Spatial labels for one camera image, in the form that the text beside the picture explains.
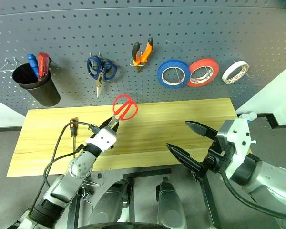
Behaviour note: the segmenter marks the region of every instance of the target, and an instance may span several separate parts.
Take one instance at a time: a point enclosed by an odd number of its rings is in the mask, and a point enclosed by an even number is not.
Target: tape roll
[[[236,74],[235,76],[233,76],[232,78],[228,79],[228,77],[232,74],[233,71],[235,71],[237,68],[242,68],[242,70]],[[225,71],[225,73],[223,74],[223,81],[226,84],[231,84],[234,83],[235,81],[239,80],[240,78],[242,78],[245,73],[248,71],[249,69],[249,65],[247,64],[246,61],[238,61],[234,64],[232,64],[230,67],[228,67],[228,69]]]
[[[171,68],[179,69],[183,72],[184,77],[182,79],[180,79],[180,82],[171,83],[171,82],[168,82],[166,79],[164,79],[164,76],[163,76],[164,72],[167,71],[168,69],[171,69]],[[186,63],[184,63],[183,61],[170,60],[170,61],[166,61],[160,65],[160,67],[158,68],[157,76],[158,76],[158,80],[159,80],[160,84],[163,85],[164,87],[180,88],[180,87],[183,87],[184,85],[186,85],[186,83],[189,81],[190,69],[189,69],[189,66]]]
[[[191,78],[191,76],[195,71],[205,67],[208,67],[210,69],[207,70],[207,73],[204,76],[199,78]],[[189,68],[191,71],[191,75],[190,75],[190,80],[187,82],[187,85],[190,87],[201,87],[210,83],[217,76],[219,72],[218,63],[215,60],[209,58],[196,61],[192,63]]]

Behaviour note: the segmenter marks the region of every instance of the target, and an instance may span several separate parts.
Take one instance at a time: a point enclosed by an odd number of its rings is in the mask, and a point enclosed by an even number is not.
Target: orange pliers
[[[133,64],[136,67],[137,73],[142,69],[142,67],[147,63],[147,58],[149,55],[152,53],[153,50],[153,38],[150,37],[147,40],[147,45],[144,53],[140,56],[140,43],[137,42],[133,45],[133,50],[132,50],[132,58],[133,58]]]

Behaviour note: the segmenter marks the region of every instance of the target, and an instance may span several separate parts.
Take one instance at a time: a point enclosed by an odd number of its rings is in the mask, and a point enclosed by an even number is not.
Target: red tape roll
[[[218,63],[213,59],[202,59],[199,61],[196,61],[195,63],[192,63],[190,68],[191,76],[193,72],[200,68],[209,67],[208,72],[199,78],[190,78],[189,82],[187,82],[187,85],[190,87],[201,87],[208,83],[210,83],[218,74],[219,72],[219,66]]]

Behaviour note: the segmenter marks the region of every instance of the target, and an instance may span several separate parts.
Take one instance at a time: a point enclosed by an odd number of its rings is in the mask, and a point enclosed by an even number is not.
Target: robotic arm
[[[70,162],[65,174],[54,181],[18,229],[54,228],[84,179],[90,175],[96,158],[116,142],[118,122],[111,129],[106,125],[110,120],[106,120],[100,128],[96,127],[95,135],[86,140],[83,151]]]
[[[183,149],[167,143],[170,152],[198,178],[210,169],[220,172],[229,191],[249,207],[272,215],[286,229],[286,169],[273,166],[248,154],[252,141],[246,119],[226,120],[219,131],[198,122],[185,122],[197,134],[213,140],[202,163]],[[257,203],[239,195],[228,180],[241,185]]]

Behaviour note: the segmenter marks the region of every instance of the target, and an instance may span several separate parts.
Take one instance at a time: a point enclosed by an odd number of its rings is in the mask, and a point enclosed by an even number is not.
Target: red scissors
[[[117,102],[121,99],[121,98],[126,98],[127,101],[119,108],[119,109],[115,109],[115,106],[117,105]],[[128,118],[125,118],[125,115],[129,112],[129,109],[131,108],[131,106],[135,107],[135,111],[133,113],[133,115],[131,115]],[[131,97],[129,97],[128,95],[125,94],[121,94],[119,95],[115,101],[113,102],[113,117],[112,120],[109,122],[109,124],[107,126],[113,126],[115,123],[124,120],[129,120],[132,119],[133,117],[135,117],[138,113],[138,105],[135,103],[134,100],[131,99]]]

